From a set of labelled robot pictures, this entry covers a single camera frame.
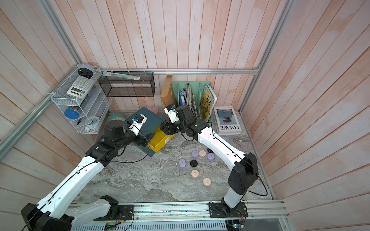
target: wire mesh basket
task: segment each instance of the wire mesh basket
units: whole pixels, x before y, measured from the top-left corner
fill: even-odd
[[[90,90],[96,80],[99,78],[101,75],[101,71],[99,67],[94,67],[95,68],[95,73],[89,79],[88,84],[86,85],[86,88]],[[78,69],[76,69],[69,77],[64,81],[64,83],[56,90],[54,95],[52,96],[52,101],[56,105],[64,105],[64,106],[80,106],[81,103],[83,102],[84,98],[80,96],[73,96],[67,94],[67,91],[69,88],[72,86],[74,81],[79,77],[80,75],[78,74]]]
[[[153,72],[114,71],[114,73],[140,76],[140,80],[102,75],[98,81],[106,96],[154,96],[155,83]]]
[[[78,133],[98,134],[103,123],[111,98],[106,98],[102,88],[94,83],[101,75],[99,67],[94,67],[95,73],[89,80],[87,88],[89,93],[85,98],[67,94],[79,74],[76,69],[51,97],[59,110],[66,116]]]

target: yellow box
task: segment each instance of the yellow box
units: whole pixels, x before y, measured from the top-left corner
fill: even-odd
[[[155,132],[155,135],[149,142],[149,147],[155,151],[155,153],[158,153],[174,135],[166,136],[159,127],[157,127],[153,132]]]

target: aluminum rail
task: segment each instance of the aluminum rail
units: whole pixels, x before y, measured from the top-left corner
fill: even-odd
[[[43,9],[45,15],[48,17],[51,25],[54,27],[56,33],[58,34],[59,38],[62,40],[64,45],[67,48],[67,51],[71,55],[75,64],[82,63],[77,51],[72,45],[71,40],[69,39],[67,33],[64,31],[62,24],[60,23],[53,7],[51,6],[49,0],[37,0],[41,8]]]
[[[209,216],[209,201],[185,202],[153,202],[153,203],[120,203],[133,204],[135,221],[193,221],[193,220],[229,220],[230,218],[211,218]],[[71,204],[76,208],[85,204]],[[289,218],[289,213],[283,200],[248,200],[248,217],[246,219]]]
[[[272,50],[274,49],[281,33],[282,33],[282,30],[286,24],[286,21],[287,19],[289,18],[290,16],[290,12],[291,12],[291,9],[292,9],[292,6],[294,4],[295,0],[287,0],[287,2],[285,3],[285,6],[284,6],[284,9],[283,9],[283,12],[279,18],[279,21],[276,25],[276,28],[274,30],[274,33],[269,41],[269,45],[267,46],[267,49],[265,51],[265,53],[263,54],[263,57],[262,57],[262,60],[261,60],[261,63],[259,65],[259,72],[256,74],[256,76],[253,78],[252,82],[250,83],[250,86],[249,86],[249,89],[243,99],[243,102],[241,104],[241,107],[239,109],[239,113],[242,114],[246,108],[246,105],[248,103],[248,100],[250,99],[250,96],[252,94],[252,91],[254,89],[254,87],[256,86],[257,84],[257,81],[263,71],[263,69],[265,68],[266,66],[266,63],[267,63],[267,60],[269,59],[271,53],[272,53]]]
[[[39,119],[39,117],[49,108],[51,105],[51,96],[55,90],[68,78],[73,71],[75,71],[77,66],[72,67],[67,75],[64,76],[57,85],[51,89],[46,95],[41,99],[41,101],[36,104],[36,106],[27,114],[23,119],[5,136],[0,143],[0,162],[6,157],[12,148],[22,139],[26,132],[33,126],[33,124]]]
[[[232,75],[249,74],[256,75],[257,68],[126,68],[126,69],[100,69],[101,71],[148,71],[154,75]]]

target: metal bracket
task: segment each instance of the metal bracket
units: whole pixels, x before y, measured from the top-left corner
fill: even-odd
[[[123,221],[131,221],[132,220],[132,213],[134,211],[133,204],[125,204],[125,205],[118,205],[119,214],[121,215],[118,217],[119,220]],[[104,218],[96,218],[94,221],[106,221]]]
[[[230,215],[226,215],[222,210],[222,203],[209,202],[209,216],[211,218],[225,218],[225,217],[248,217],[247,208],[244,202],[239,202],[234,212]]]

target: wooden wall panel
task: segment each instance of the wooden wall panel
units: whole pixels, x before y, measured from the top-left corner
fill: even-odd
[[[102,28],[101,24],[94,23],[97,28]],[[87,61],[79,46],[77,52]],[[96,65],[94,57],[88,56],[88,60]],[[75,63],[37,0],[1,1],[0,63],[3,140]],[[90,137],[78,134],[54,107],[47,109],[0,163],[2,228],[20,230],[23,206],[53,190],[80,162],[89,142]]]
[[[51,0],[78,53],[101,68],[257,67],[285,3]],[[172,80],[211,81],[219,94],[218,105],[233,105],[236,109],[245,96],[244,88],[249,87],[248,77],[241,75],[173,75]],[[225,91],[219,92],[221,85]],[[156,92],[152,99],[116,97],[112,109],[158,106],[160,94]]]
[[[370,223],[369,10],[296,2],[243,113],[296,230]]]

